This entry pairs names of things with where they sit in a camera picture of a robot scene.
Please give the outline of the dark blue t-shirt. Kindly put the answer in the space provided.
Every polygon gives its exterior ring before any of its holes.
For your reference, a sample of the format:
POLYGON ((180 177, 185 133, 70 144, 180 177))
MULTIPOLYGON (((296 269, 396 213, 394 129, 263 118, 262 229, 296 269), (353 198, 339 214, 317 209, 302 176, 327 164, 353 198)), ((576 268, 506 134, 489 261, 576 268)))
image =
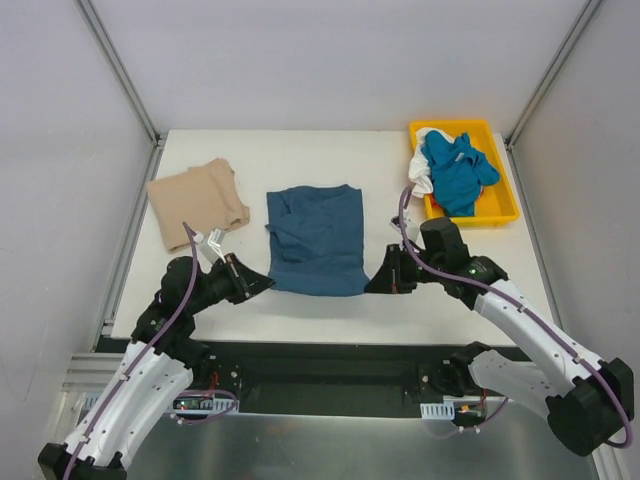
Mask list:
POLYGON ((364 293, 362 191, 347 184, 266 194, 268 276, 278 291, 350 297, 364 293))

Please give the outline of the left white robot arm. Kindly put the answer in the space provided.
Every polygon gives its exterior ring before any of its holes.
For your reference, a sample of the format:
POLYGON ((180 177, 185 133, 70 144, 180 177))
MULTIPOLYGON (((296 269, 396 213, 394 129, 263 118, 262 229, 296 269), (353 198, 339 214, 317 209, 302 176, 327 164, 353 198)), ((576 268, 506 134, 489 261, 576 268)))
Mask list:
POLYGON ((38 456, 47 479, 124 479, 135 454, 183 392, 210 394, 209 348, 194 339, 195 316, 226 301, 248 301, 273 280, 221 248, 225 232, 186 231, 191 253, 171 260, 140 315, 115 373, 62 443, 38 456))

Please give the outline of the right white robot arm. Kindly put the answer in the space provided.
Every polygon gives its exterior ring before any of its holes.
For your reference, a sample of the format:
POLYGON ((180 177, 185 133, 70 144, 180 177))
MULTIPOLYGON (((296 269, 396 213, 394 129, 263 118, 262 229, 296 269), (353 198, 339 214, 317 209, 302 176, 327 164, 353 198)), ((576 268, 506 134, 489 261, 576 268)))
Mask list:
POLYGON ((529 360, 511 361, 493 347, 472 342, 429 373, 433 389, 454 397, 477 389, 499 393, 545 419, 560 443, 579 456, 601 445, 625 449, 632 444, 634 374, 624 361, 603 360, 543 319, 504 269, 470 254, 451 220, 422 223, 421 244, 404 216, 391 224, 401 241, 387 246, 366 292, 409 294, 420 284, 438 283, 501 330, 529 360))

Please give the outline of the yellow plastic bin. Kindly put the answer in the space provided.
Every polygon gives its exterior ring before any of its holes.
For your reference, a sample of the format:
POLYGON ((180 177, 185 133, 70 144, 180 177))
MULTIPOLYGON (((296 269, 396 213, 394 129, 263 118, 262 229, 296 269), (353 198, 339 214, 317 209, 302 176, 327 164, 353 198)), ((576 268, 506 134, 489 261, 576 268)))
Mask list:
POLYGON ((500 143, 494 140, 489 123, 479 118, 413 121, 409 124, 413 149, 418 145, 418 131, 427 127, 442 130, 452 137, 468 133, 471 145, 483 152, 488 162, 500 173, 500 181, 495 186, 484 189, 476 201, 475 215, 452 217, 452 221, 466 228, 498 227, 516 221, 520 216, 520 210, 507 175, 507 164, 499 154, 500 143))

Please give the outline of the white t-shirt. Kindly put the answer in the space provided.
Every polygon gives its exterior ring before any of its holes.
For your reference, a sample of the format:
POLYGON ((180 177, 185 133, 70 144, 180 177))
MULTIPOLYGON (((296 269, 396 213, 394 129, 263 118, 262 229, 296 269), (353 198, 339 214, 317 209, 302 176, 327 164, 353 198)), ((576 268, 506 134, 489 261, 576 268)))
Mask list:
POLYGON ((414 134, 414 154, 409 162, 408 179, 413 184, 411 192, 412 196, 420 199, 433 193, 431 169, 426 156, 422 153, 422 147, 425 145, 426 136, 431 132, 437 132, 447 141, 451 141, 451 137, 444 131, 432 127, 420 128, 414 134))

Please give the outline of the bright blue t-shirt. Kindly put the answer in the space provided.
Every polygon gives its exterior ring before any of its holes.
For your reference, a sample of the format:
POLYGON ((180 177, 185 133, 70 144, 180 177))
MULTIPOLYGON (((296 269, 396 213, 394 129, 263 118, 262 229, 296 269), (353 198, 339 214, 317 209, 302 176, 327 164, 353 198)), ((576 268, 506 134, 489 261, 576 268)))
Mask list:
POLYGON ((486 155, 472 146, 463 133, 449 141, 439 131, 429 131, 420 152, 426 158, 435 202, 449 217, 472 217, 486 187, 501 180, 486 155))

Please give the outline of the folded beige t-shirt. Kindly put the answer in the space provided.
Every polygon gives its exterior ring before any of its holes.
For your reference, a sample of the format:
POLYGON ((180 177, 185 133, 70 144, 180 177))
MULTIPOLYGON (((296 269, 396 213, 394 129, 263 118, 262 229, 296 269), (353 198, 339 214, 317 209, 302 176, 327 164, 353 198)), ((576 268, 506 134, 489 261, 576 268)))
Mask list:
POLYGON ((189 244, 184 225, 208 233, 216 228, 233 231, 250 222, 250 209, 236 190, 235 171, 223 158, 150 181, 146 191, 164 247, 171 253, 189 244))

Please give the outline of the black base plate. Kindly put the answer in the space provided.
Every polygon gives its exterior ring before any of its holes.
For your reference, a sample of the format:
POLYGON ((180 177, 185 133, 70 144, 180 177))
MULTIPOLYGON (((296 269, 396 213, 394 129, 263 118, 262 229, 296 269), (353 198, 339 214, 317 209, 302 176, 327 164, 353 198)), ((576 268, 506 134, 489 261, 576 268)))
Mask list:
POLYGON ((442 400, 432 373, 458 345, 210 342, 193 388, 227 390, 243 413, 418 418, 442 400))

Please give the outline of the left aluminium frame post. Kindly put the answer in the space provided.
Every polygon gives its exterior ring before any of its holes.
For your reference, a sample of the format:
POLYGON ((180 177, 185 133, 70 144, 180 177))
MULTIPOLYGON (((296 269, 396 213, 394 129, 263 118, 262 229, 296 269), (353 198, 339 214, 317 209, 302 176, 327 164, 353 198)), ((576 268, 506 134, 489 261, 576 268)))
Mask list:
POLYGON ((145 136, 153 146, 159 145, 162 140, 161 132, 157 129, 145 107, 94 2, 91 0, 75 0, 74 4, 85 21, 91 36, 95 40, 111 73, 114 75, 145 136))

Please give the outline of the aluminium frame post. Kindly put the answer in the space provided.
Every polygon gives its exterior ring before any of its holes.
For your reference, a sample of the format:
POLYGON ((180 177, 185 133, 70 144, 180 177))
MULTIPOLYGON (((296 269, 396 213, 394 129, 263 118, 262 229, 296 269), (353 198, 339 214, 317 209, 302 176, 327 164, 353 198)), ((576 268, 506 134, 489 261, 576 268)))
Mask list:
POLYGON ((603 0, 588 0, 581 6, 514 126, 505 137, 505 148, 508 151, 515 147, 603 4, 603 0))
POLYGON ((114 75, 145 136, 153 146, 159 145, 162 140, 161 132, 157 129, 145 107, 94 2, 91 0, 75 0, 74 4, 85 21, 91 36, 95 40, 111 73, 114 75))

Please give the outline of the right aluminium frame post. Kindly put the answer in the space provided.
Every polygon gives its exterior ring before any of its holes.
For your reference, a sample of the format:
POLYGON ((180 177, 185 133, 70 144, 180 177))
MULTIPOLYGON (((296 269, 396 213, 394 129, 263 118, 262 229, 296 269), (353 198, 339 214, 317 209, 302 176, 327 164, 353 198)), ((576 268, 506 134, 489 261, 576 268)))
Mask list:
POLYGON ((603 4, 603 0, 588 0, 581 6, 514 126, 505 137, 505 148, 508 151, 515 147, 603 4))

